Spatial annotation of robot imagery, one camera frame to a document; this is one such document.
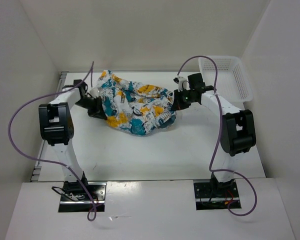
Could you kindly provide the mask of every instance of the white laundry basket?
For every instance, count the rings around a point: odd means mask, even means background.
[[[253,99],[252,90],[241,63],[235,56],[209,56],[218,68],[216,91],[232,103],[243,103]],[[199,58],[199,68],[206,85],[214,85],[215,67],[206,58]]]

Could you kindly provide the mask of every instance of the white tabletop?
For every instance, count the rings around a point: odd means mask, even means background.
[[[94,86],[100,72],[93,74]],[[139,81],[175,90],[175,72],[115,72],[123,79]],[[187,77],[193,72],[183,72]],[[68,73],[65,85],[82,79],[85,73]],[[243,104],[236,104],[244,109]],[[168,130],[139,137],[110,128],[104,120],[91,118],[79,106],[71,109],[74,124],[73,147],[77,160],[89,181],[140,181],[209,179],[209,162],[216,144],[219,118],[207,108],[193,103],[178,111],[176,123]],[[219,147],[215,166],[226,153]],[[58,161],[45,144],[42,159]],[[265,173],[256,147],[239,162],[238,172],[248,178],[264,178]],[[63,181],[60,166],[41,163],[39,181]]]
[[[94,222],[86,212],[58,213],[61,182],[23,183],[6,240],[294,240],[274,179],[251,179],[258,195],[245,217],[227,209],[196,210],[193,181],[108,182],[105,212]],[[242,209],[254,196],[237,179]]]

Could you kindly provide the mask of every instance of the white enclosure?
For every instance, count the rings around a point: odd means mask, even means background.
[[[134,182],[109,182],[113,185],[108,189],[108,212],[101,214],[100,225],[87,222],[85,213],[57,213],[58,196],[45,181],[60,185],[60,169],[43,165],[39,182],[29,182],[35,163],[18,155],[7,137],[13,112],[28,100],[55,92],[62,71],[71,72],[67,81],[76,74],[82,78],[92,61],[96,71],[114,70],[128,75],[128,80],[138,74],[153,75],[153,84],[161,85],[160,78],[170,78],[194,55],[238,57],[247,73],[253,100],[239,107],[253,112],[257,145],[240,170],[252,179],[259,194],[255,213],[238,219],[226,211],[194,210],[191,180],[208,178],[211,153],[207,152],[217,137],[216,120],[202,123],[212,126],[202,130],[207,158],[202,171],[203,155],[195,152],[198,161],[187,162],[177,147],[178,165],[167,162],[157,177],[147,171],[124,175],[126,169],[115,165],[116,154],[103,152],[113,157],[104,162],[113,175],[91,171],[87,172],[90,178]],[[189,62],[185,71],[199,72],[198,61]],[[16,144],[32,156],[38,155],[42,142],[38,105],[21,111],[12,126]],[[94,119],[81,120],[86,112],[76,108],[71,113],[78,131],[74,149],[82,155],[80,144],[89,130],[77,125],[88,126]],[[100,124],[98,131],[103,131]],[[197,128],[191,121],[187,124],[192,131],[188,139],[194,141]],[[183,133],[180,129],[172,133],[174,138]],[[93,167],[89,158],[94,150],[85,149],[89,154],[83,168]],[[47,146],[41,155],[54,157]],[[141,169],[140,163],[129,164],[132,170]],[[171,179],[180,181],[153,181]],[[237,181],[242,208],[248,210],[252,192],[242,179]],[[175,200],[179,190],[184,194]],[[124,202],[127,195],[132,196],[129,204]],[[161,199],[152,201],[147,196]],[[117,221],[108,222],[111,216]],[[210,219],[216,224],[210,225]],[[128,230],[133,228],[138,231],[132,234]],[[82,232],[85,239],[300,240],[300,0],[0,0],[0,240],[75,239]]]

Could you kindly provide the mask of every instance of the colorful cloth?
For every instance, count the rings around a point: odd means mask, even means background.
[[[173,92],[158,86],[127,81],[105,70],[96,87],[110,127],[144,136],[167,128],[176,120],[171,111]]]

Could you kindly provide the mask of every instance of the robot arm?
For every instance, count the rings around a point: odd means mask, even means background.
[[[220,116],[219,105],[213,86],[206,86],[201,73],[188,76],[190,89],[185,89],[187,80],[183,77],[174,79],[178,90],[174,91],[173,111],[188,108],[191,103],[204,105],[216,116]],[[218,169],[237,170],[239,160],[256,145],[256,133],[253,114],[250,110],[241,110],[219,95],[222,106],[221,147],[226,153]],[[220,171],[213,173],[218,185],[228,186],[234,179],[232,172]]]
[[[80,81],[75,80],[73,85],[64,86],[62,89],[64,93],[48,104],[41,104],[39,106],[39,122],[42,139],[51,145],[59,161],[69,166],[87,186],[88,181],[78,164],[72,143],[75,130],[70,109],[76,104],[86,108],[90,117],[100,119],[107,119],[107,117],[103,111],[101,99],[86,95],[88,89],[86,83],[83,82],[74,88]],[[81,186],[76,177],[66,167],[62,167],[62,171],[65,180],[64,188],[80,191]]]

